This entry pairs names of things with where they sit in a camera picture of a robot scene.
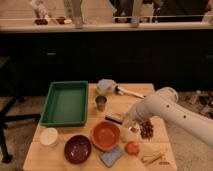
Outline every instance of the orange bowl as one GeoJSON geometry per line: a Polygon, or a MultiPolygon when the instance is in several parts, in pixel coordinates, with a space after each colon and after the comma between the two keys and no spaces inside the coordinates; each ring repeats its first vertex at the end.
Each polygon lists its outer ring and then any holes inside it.
{"type": "Polygon", "coordinates": [[[91,132],[93,144],[102,151],[111,151],[119,143],[120,129],[114,123],[101,121],[91,132]]]}

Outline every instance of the wooden table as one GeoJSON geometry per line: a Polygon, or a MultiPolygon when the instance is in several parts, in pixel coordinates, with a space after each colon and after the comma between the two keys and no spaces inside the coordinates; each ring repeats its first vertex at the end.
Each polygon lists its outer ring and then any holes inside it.
{"type": "MultiPolygon", "coordinates": [[[[121,84],[122,87],[129,90],[143,93],[147,95],[154,91],[152,84],[121,84]]],[[[126,113],[130,107],[141,100],[137,97],[130,95],[116,95],[111,92],[107,95],[107,105],[104,112],[99,112],[96,108],[95,97],[97,96],[96,84],[89,84],[89,100],[88,100],[88,119],[84,126],[81,127],[57,127],[59,132],[59,144],[55,147],[45,147],[39,142],[39,136],[41,131],[45,128],[38,125],[32,143],[30,145],[25,163],[24,170],[49,170],[49,171],[66,171],[66,170],[85,170],[85,171],[103,171],[103,170],[115,170],[115,171],[130,171],[131,170],[150,170],[145,167],[137,156],[130,156],[126,152],[122,157],[116,161],[111,167],[107,168],[99,156],[101,151],[92,147],[92,153],[90,157],[83,164],[74,165],[69,163],[64,157],[65,143],[74,135],[82,134],[89,137],[90,131],[93,126],[99,121],[104,120],[107,113],[126,113]]],[[[151,118],[154,125],[154,137],[151,140],[142,140],[139,142],[141,145],[141,151],[146,148],[152,150],[159,150],[166,148],[165,159],[171,164],[170,169],[177,170],[176,162],[172,152],[172,148],[169,142],[167,131],[164,121],[159,117],[151,118]]],[[[119,146],[123,149],[124,143],[120,141],[119,146]]]]}

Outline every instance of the dark red bowl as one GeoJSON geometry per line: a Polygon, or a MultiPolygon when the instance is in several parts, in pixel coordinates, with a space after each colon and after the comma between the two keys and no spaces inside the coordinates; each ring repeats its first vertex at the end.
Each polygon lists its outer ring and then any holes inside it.
{"type": "Polygon", "coordinates": [[[84,135],[71,137],[64,148],[66,159],[74,164],[80,164],[87,160],[91,153],[90,140],[84,135]]]}

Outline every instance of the bowl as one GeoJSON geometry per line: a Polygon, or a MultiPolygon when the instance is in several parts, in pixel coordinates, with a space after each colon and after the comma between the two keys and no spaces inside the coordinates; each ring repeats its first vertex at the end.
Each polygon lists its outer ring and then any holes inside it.
{"type": "Polygon", "coordinates": [[[113,150],[119,143],[120,129],[109,121],[101,121],[91,131],[94,146],[104,152],[113,150]]]}
{"type": "Polygon", "coordinates": [[[91,153],[90,140],[84,135],[71,137],[64,148],[65,158],[73,164],[80,164],[87,160],[91,153]]]}

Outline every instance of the small cup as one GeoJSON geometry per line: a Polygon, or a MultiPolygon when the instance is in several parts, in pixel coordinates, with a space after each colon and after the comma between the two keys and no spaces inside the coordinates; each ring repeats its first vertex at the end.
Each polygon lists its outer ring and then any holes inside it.
{"type": "Polygon", "coordinates": [[[54,147],[58,144],[58,131],[55,128],[46,128],[41,132],[40,142],[44,146],[54,147]]]}
{"type": "Polygon", "coordinates": [[[100,111],[105,110],[105,106],[107,102],[107,98],[105,96],[102,96],[102,95],[97,96],[95,99],[95,102],[96,102],[98,110],[100,111]]]}

